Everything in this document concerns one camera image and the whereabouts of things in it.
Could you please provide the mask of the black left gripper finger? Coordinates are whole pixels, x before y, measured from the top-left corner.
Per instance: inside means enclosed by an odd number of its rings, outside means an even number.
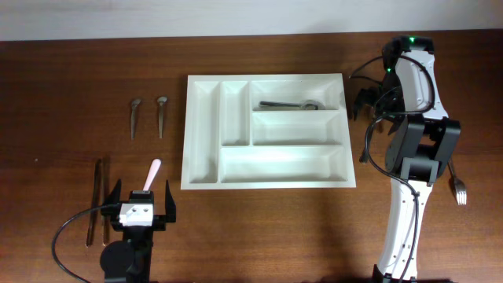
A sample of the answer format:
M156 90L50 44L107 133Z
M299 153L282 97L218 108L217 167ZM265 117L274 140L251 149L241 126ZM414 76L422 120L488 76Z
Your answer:
M104 199L102 203L101 214L102 215L117 215L119 213L121 202L120 202L120 194L121 194L122 181L120 179L117 180L113 190L107 197Z
M171 194L170 184L168 180L166 181L165 186L165 212L165 222L175 223L177 218L177 209L176 203L174 202L174 198Z

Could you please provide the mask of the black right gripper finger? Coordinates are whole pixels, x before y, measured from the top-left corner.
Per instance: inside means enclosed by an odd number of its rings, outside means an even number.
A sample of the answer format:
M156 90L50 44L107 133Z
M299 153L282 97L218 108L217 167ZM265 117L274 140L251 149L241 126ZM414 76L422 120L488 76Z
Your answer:
M394 132L396 132L399 129L399 127L401 126L401 124L402 124L402 117L401 116L391 117L389 119L389 121L391 122L391 127L390 127L390 130L388 131L387 134L391 135Z
M378 89L376 87L360 89L357 97L354 100L354 104L352 107L353 120L356 120L358 118L359 112L365 105L373 107L377 99L378 99Z

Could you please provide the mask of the steel spoon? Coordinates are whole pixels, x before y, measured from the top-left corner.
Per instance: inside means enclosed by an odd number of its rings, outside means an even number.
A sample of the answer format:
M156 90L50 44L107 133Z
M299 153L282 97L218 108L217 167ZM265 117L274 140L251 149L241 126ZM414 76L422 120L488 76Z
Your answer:
M325 110L325 106L315 100L305 100L298 103L279 102L279 101L260 101L260 107L282 107L282 108L300 108L302 110Z

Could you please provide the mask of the steel tablespoon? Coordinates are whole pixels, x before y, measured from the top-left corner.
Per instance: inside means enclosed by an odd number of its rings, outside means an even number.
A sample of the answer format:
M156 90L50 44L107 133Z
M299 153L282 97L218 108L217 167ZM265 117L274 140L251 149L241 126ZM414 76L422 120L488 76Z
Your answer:
M370 144L373 138L373 132L375 130L376 125L382 120L381 117L376 117L374 118L370 124L368 125L366 132L365 132L365 139L364 139L364 147L362 150L362 154L359 157L359 162L361 164L366 164L369 160L369 151L370 151Z

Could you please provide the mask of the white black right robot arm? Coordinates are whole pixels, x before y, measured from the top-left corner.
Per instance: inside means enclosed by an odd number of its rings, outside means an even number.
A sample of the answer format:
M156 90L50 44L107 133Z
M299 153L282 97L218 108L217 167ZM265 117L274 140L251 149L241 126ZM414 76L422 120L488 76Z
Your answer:
M391 209L384 250L373 267L373 282L417 281L417 248L424 210L433 185L445 171L461 135L461 124L442 106L435 82L435 47L428 37L393 38L378 57L384 77L359 91L356 116L374 110L367 127L361 163L372 163L370 146L376 125L391 122L384 166L391 180Z

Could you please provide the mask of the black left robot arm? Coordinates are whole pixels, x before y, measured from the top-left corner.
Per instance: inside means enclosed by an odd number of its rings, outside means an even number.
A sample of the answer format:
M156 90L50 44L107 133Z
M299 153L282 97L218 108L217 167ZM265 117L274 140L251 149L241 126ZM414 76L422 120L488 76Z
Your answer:
M129 200L121 200L118 181L102 203L101 214L110 218L112 228L121 232L120 241L107 245L101 253L100 265L106 282L148 282L153 248L153 234L165 231L176 222L176 204L170 186L165 186L165 213L154 213L154 192L136 190Z

